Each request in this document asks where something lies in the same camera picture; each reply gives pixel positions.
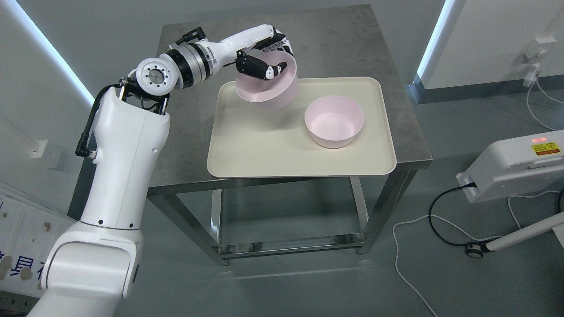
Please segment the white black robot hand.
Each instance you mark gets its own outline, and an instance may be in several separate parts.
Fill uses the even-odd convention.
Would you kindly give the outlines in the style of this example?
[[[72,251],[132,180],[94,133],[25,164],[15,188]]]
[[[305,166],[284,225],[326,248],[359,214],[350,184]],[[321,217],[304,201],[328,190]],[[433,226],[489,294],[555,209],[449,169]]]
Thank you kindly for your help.
[[[258,57],[251,55],[252,51],[262,54],[270,51],[282,51],[293,55],[293,49],[287,36],[270,24],[246,29],[220,42],[201,40],[204,56],[211,58],[214,72],[220,68],[234,65],[240,74],[259,80],[272,80],[287,67],[286,63],[270,66]]]

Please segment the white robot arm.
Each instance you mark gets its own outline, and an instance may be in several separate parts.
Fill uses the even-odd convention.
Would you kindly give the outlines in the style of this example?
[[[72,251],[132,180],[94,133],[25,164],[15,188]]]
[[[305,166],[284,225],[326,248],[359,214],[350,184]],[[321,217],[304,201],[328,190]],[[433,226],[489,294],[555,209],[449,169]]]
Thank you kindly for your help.
[[[96,166],[79,221],[54,243],[41,273],[45,293],[30,317],[111,317],[131,293],[143,249],[140,230],[149,181],[167,140],[174,88],[209,78],[199,27],[158,58],[140,62],[96,96],[76,155]]]

